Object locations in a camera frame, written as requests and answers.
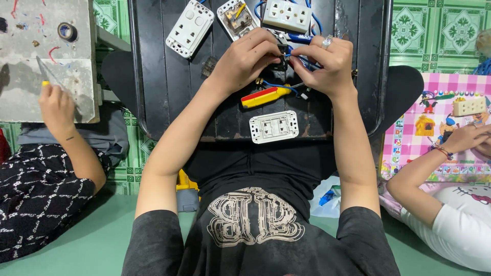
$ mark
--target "white t-shirt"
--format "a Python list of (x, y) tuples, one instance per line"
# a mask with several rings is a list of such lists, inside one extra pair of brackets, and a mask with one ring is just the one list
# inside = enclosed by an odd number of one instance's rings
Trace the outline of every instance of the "white t-shirt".
[(457, 186), (433, 195), (443, 205), (429, 229), (405, 208), (402, 221), (440, 256), (491, 272), (491, 187)]

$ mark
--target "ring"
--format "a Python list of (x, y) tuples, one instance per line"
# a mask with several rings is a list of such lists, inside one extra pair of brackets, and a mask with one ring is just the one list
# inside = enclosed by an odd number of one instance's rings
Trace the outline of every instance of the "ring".
[(329, 45), (332, 43), (332, 34), (328, 35), (324, 40), (322, 41), (322, 49), (327, 50)]

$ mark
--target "tape roll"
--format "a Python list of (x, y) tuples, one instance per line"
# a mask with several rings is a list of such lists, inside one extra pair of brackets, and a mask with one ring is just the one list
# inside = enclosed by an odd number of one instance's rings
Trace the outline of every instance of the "tape roll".
[(58, 25), (58, 36), (63, 40), (74, 42), (77, 39), (78, 34), (77, 29), (71, 24), (62, 22)]

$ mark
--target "white electrical outlet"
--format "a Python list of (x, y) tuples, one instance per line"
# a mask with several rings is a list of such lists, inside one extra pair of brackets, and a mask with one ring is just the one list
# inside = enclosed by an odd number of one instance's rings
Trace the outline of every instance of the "white electrical outlet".
[(481, 97), (472, 100), (465, 100), (462, 102), (453, 103), (454, 110), (452, 111), (452, 115), (454, 116), (466, 116), (476, 113), (485, 112), (488, 110), (486, 107), (486, 98)]
[(249, 120), (250, 135), (256, 144), (295, 138), (299, 135), (297, 113), (282, 111)]
[(217, 10), (218, 20), (220, 20), (233, 41), (243, 37), (254, 28), (261, 26), (261, 22), (251, 13), (247, 5), (239, 14), (239, 17), (235, 18), (243, 4), (244, 2), (240, 0), (230, 0)]
[(189, 1), (165, 44), (184, 58), (190, 58), (201, 43), (215, 19), (207, 7), (195, 0)]
[(285, 0), (268, 0), (263, 23), (306, 33), (310, 28), (312, 9)]

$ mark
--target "pink checkered poster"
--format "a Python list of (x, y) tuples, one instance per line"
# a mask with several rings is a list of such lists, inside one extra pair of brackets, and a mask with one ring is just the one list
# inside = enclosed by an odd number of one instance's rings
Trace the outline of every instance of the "pink checkered poster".
[[(491, 77), (422, 73), (424, 91), (412, 107), (385, 132), (380, 174), (388, 180), (404, 165), (443, 144), (452, 132), (469, 123), (491, 124)], [(453, 116), (453, 104), (485, 97), (485, 112)], [(491, 161), (475, 150), (455, 153), (428, 178), (431, 182), (491, 182)]]

